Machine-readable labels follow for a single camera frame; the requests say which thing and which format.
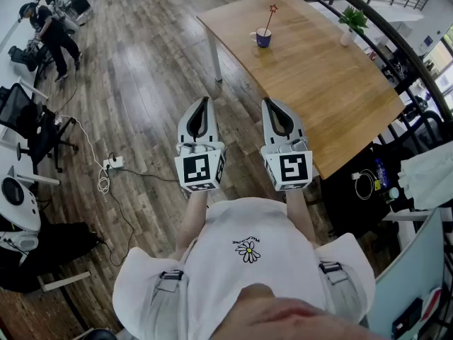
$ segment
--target green plant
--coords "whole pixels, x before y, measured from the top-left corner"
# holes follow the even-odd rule
[[[343,15],[338,20],[339,23],[348,24],[352,30],[364,33],[362,28],[367,27],[368,18],[365,18],[363,11],[355,10],[352,6],[348,6]]]

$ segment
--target white cloth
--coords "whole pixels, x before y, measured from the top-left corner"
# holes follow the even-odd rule
[[[374,297],[373,271],[357,241],[346,234],[319,247],[286,217],[286,205],[244,198],[220,202],[207,212],[207,223],[185,264],[188,284],[189,340],[207,340],[227,315],[241,289],[269,286],[278,297],[298,298],[326,309],[319,260],[338,261],[355,269],[367,295],[364,314]],[[115,283],[115,312],[132,334],[140,333],[139,314],[149,279],[176,264],[152,259],[132,249]]]
[[[433,209],[453,199],[453,142],[401,161],[398,175],[415,209]]]

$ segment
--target power strip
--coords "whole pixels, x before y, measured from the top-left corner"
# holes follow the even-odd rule
[[[113,161],[113,159],[107,159],[107,160],[104,160],[104,170],[108,170],[110,168],[112,169],[122,169],[125,165],[125,160],[122,158],[122,156],[120,157],[116,157],[116,161]]]

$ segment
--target potted plant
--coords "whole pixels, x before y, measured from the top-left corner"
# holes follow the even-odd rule
[[[349,26],[348,30],[341,36],[340,44],[343,47],[347,47],[353,40],[353,37],[355,37],[357,31],[363,34],[363,28],[368,28],[367,21],[368,18],[365,17],[363,11],[355,10],[352,6],[348,6],[344,10],[340,20],[338,20],[339,23]]]

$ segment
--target wooden floor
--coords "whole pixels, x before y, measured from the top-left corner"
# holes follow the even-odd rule
[[[263,95],[223,49],[219,58],[224,79],[215,81],[205,33],[196,19],[201,11],[236,0],[89,1],[93,18],[75,38],[84,54],[79,73],[75,78],[68,57],[69,78],[55,84],[57,73],[52,67],[38,88],[50,96],[47,104],[53,111],[76,89],[61,113],[80,120],[97,159],[102,162],[114,152],[125,158],[128,169],[176,178],[173,158],[178,121],[193,102],[210,96],[228,152],[222,189],[212,191],[209,202],[247,196],[279,199],[259,154]],[[62,149],[64,172],[54,170],[53,159],[45,159],[38,167],[40,174],[62,182],[60,187],[40,189],[41,199],[52,197],[47,216],[52,222],[87,222],[113,248],[112,260],[118,263],[127,252],[131,230],[111,196],[98,192],[98,167],[80,127],[70,127],[65,136],[80,150],[75,154],[69,147]],[[134,227],[131,247],[139,246],[156,257],[172,252],[188,199],[179,185],[125,172],[112,173],[111,181],[110,189]],[[305,194],[307,201],[320,198],[317,180]],[[309,209],[319,240],[327,242],[330,223],[323,204]],[[371,239],[363,240],[367,253]],[[388,264],[385,253],[378,259],[371,257],[376,273]],[[107,248],[98,246],[62,271],[66,276],[92,273],[68,285],[69,295],[90,327],[119,330],[111,305],[119,268],[109,261]]]

